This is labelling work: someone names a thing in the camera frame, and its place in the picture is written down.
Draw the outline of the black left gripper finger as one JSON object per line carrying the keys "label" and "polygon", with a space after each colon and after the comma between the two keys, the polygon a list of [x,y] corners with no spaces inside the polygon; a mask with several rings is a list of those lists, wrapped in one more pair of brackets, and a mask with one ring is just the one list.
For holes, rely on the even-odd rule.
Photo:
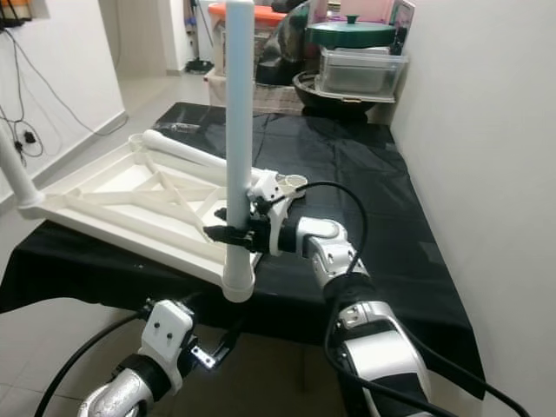
{"label": "black left gripper finger", "polygon": [[239,337],[240,329],[238,326],[233,326],[228,329],[226,333],[222,335],[222,338],[220,338],[219,344],[212,354],[212,358],[214,358],[215,361],[225,361],[230,351],[235,348],[235,344],[237,344]]}

